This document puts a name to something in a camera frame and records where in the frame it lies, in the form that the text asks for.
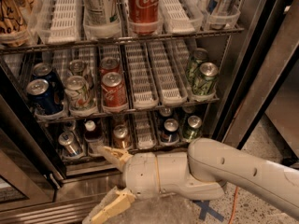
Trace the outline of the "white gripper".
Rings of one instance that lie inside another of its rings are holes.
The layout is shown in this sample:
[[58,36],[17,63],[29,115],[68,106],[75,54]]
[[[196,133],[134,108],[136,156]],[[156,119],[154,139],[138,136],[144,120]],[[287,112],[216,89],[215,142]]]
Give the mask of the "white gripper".
[[82,220],[82,224],[104,224],[131,207],[137,199],[156,197],[160,192],[157,158],[153,153],[134,156],[125,149],[100,146],[99,153],[119,171],[127,189],[114,187]]

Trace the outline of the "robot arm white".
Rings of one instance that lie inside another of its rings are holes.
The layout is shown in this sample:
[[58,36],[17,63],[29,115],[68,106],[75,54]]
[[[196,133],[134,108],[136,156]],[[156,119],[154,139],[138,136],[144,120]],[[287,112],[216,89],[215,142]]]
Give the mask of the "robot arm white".
[[185,151],[136,153],[102,147],[102,155],[122,172],[124,189],[113,188],[82,224],[103,224],[137,199],[178,194],[191,200],[214,200],[228,182],[299,218],[299,171],[267,161],[221,142],[197,138]]

